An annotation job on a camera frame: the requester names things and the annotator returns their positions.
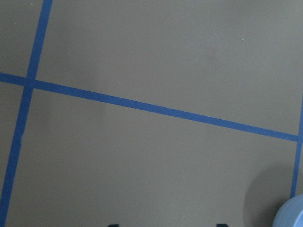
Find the gray floor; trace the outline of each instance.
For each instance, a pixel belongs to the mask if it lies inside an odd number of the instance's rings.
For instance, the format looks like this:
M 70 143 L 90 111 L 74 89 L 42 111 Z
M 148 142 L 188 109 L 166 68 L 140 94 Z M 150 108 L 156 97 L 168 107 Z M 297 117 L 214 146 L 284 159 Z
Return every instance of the gray floor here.
M 37 79 L 297 134 L 302 7 L 54 0 Z M 0 72 L 26 75 L 40 8 L 0 3 Z M 0 91 L 3 182 L 22 87 Z M 7 226 L 269 227 L 289 197 L 295 149 L 35 90 Z

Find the tape grid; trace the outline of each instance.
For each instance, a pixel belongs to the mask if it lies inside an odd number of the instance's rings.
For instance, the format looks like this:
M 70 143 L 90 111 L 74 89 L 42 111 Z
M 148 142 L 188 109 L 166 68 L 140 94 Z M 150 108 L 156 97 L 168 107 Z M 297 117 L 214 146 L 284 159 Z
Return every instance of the tape grid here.
M 5 227 L 5 222 L 9 209 L 9 201 L 12 193 L 14 178 L 18 165 L 19 153 L 21 149 L 22 136 L 25 131 L 33 89 L 40 89 L 44 91 L 55 92 L 59 94 L 75 96 L 89 100 L 95 100 L 99 102 L 148 111 L 152 113 L 163 114 L 163 115 L 187 119 L 191 121 L 202 122 L 202 123 L 212 124 L 225 128 L 255 133 L 259 135 L 270 136 L 278 139 L 295 141 L 297 142 L 297 149 L 296 149 L 296 156 L 294 162 L 294 174 L 293 174 L 291 195 L 290 195 L 291 197 L 295 196 L 299 167 L 300 167 L 301 149 L 303 143 L 303 98 L 302 98 L 301 117 L 299 124 L 299 133 L 298 135 L 293 135 L 280 131 L 274 131 L 274 130 L 264 129 L 264 128 L 246 125 L 242 123 L 213 118 L 210 116 L 200 115 L 196 113 L 185 112 L 177 109 L 171 109 L 163 106 L 138 102 L 130 99 L 105 95 L 101 93 L 96 93 L 96 92 L 91 92 L 78 88 L 67 87 L 63 85 L 36 80 L 36 73 L 39 65 L 39 60 L 41 56 L 41 51 L 43 47 L 51 6 L 52 6 L 52 0 L 43 1 L 40 18 L 37 26 L 35 41 L 30 58 L 30 63 L 27 71 L 27 77 L 24 78 L 24 77 L 19 77 L 19 76 L 0 72 L 1 82 L 24 87 L 21 102 L 20 102 L 19 112 L 18 112 L 17 123 L 14 131 L 13 141 L 10 149 L 9 160 L 5 174 L 1 199 L 0 199 L 0 227 Z
M 43 1 L 26 78 L 22 80 L 16 76 L 0 74 L 1 81 L 6 80 L 5 82 L 10 83 L 14 81 L 19 85 L 24 86 L 0 199 L 0 227 L 5 227 L 7 213 L 9 210 L 9 201 L 11 198 L 14 179 L 16 175 L 22 136 L 27 123 L 29 106 L 32 99 L 34 83 L 38 70 L 51 6 L 52 0 Z

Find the blue plastic container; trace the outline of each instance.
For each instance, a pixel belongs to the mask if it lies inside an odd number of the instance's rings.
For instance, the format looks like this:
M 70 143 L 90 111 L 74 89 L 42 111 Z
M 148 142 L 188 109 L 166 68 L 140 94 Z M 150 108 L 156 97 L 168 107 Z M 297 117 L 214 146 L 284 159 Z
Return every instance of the blue plastic container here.
M 279 209 L 273 227 L 303 227 L 303 195 L 291 198 Z

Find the floor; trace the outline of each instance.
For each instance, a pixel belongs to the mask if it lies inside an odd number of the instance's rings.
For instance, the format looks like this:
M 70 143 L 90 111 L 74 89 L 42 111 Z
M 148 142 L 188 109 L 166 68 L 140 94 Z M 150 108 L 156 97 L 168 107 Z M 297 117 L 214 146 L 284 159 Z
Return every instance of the floor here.
M 0 227 L 271 226 L 303 193 L 302 8 L 0 2 Z

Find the blue tape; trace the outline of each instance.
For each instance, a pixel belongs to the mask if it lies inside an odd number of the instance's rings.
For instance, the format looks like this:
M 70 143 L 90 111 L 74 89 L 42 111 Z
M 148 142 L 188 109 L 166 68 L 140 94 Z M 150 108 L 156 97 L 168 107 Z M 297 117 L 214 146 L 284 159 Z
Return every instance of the blue tape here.
M 0 81 L 15 85 L 25 85 L 25 78 L 0 72 Z
M 301 116 L 300 116 L 300 124 L 299 124 L 297 149 L 296 149 L 295 160 L 294 160 L 294 173 L 293 173 L 292 187 L 291 187 L 291 191 L 290 191 L 290 198 L 295 196 L 295 192 L 296 192 L 296 188 L 297 188 L 302 143 L 303 143 L 303 97 L 302 97 L 302 104 L 301 104 Z
M 43 47 L 44 37 L 46 33 L 48 18 L 52 6 L 52 0 L 44 0 L 37 26 L 34 45 L 29 61 L 27 77 L 22 80 L 20 77 L 1 74 L 2 80 L 6 80 L 10 83 L 18 83 L 24 85 L 21 103 L 19 107 L 19 113 L 17 117 L 17 123 L 14 131 L 13 141 L 10 148 L 8 165 L 5 173 L 4 184 L 2 188 L 2 194 L 0 199 L 0 227 L 5 227 L 7 213 L 9 210 L 9 202 L 14 184 L 14 178 L 16 175 L 16 169 L 21 149 L 22 136 L 27 123 L 27 116 L 29 106 L 34 89 L 34 82 L 36 79 L 36 73 L 39 65 L 40 55 Z
M 223 120 L 223 119 L 213 118 L 213 117 L 209 117 L 209 116 L 205 116 L 205 115 L 199 115 L 196 113 L 190 113 L 190 112 L 185 112 L 185 111 L 176 110 L 176 109 L 170 109 L 170 108 L 163 107 L 163 106 L 142 103 L 142 102 L 138 102 L 138 101 L 134 101 L 134 100 L 130 100 L 130 99 L 119 98 L 116 96 L 109 96 L 109 95 L 81 90 L 81 89 L 77 89 L 77 88 L 73 88 L 73 87 L 67 87 L 67 86 L 63 86 L 63 85 L 47 83 L 47 82 L 43 82 L 43 81 L 39 81 L 39 80 L 35 81 L 35 88 L 44 90 L 44 91 L 50 91 L 50 92 L 60 93 L 60 94 L 64 94 L 64 95 L 75 96 L 75 97 L 95 100 L 95 101 L 109 103 L 109 104 L 115 104 L 115 105 L 119 105 L 119 106 L 125 106 L 125 107 L 129 107 L 129 108 L 133 108 L 133 109 L 144 110 L 144 111 L 148 111 L 148 112 L 152 112 L 152 113 L 187 119 L 187 120 L 191 120 L 191 121 L 213 124 L 213 125 L 217 125 L 217 126 L 221 126 L 221 127 L 225 127 L 225 128 L 251 132 L 251 133 L 255 133 L 255 134 L 259 134 L 259 135 L 270 136 L 270 137 L 275 137 L 275 138 L 284 139 L 284 140 L 297 141 L 297 137 L 298 137 L 296 135 L 292 135 L 292 134 L 288 134 L 288 133 L 284 133 L 284 132 L 259 128 L 259 127 L 255 127 L 255 126 L 251 126 L 251 125 L 231 122 L 231 121 L 227 121 L 227 120 Z

